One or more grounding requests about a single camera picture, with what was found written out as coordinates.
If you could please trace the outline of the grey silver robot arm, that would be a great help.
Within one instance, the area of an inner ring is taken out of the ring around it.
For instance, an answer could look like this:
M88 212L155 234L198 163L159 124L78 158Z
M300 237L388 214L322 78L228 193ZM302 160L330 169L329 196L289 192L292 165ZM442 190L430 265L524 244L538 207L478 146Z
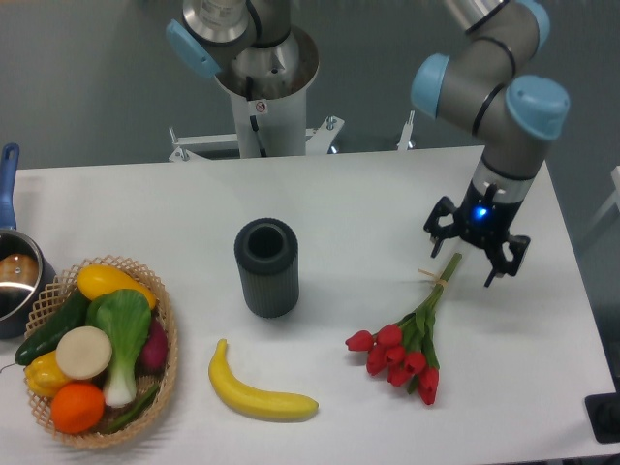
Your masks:
M559 138L570 99L555 81L524 75L549 34L535 1L449 1L469 39L455 57L434 54L411 87L414 108L481 140L480 161L461 204L440 199L425 230L436 245L458 237L482 249L492 277L515 275L529 247L512 221ZM287 1L187 1L166 37L195 74L229 94L240 155L306 155L306 92L318 50L291 22Z

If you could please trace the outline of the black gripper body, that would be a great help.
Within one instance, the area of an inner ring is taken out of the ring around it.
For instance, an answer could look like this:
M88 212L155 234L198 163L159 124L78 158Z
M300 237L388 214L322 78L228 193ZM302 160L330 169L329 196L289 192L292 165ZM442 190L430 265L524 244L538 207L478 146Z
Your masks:
M510 233L522 201L505 203L499 199L498 188L488 186L480 191L471 182L462 204L454 213L454 221L462 226L459 235L489 256L502 257L505 246L512 254L524 254L526 236Z

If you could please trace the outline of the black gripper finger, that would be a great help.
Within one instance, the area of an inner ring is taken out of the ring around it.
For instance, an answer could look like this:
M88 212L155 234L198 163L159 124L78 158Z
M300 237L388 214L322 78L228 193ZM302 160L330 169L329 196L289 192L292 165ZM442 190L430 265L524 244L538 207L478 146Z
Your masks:
M423 229L430 234L433 248L431 258L436 258L442 248L443 242L460 235L458 220L458 208L447 197L441 197L430 212Z
M484 286L488 288L496 277L515 276L524 260L531 243L527 235L508 235L506 238L490 242L483 250L491 263Z

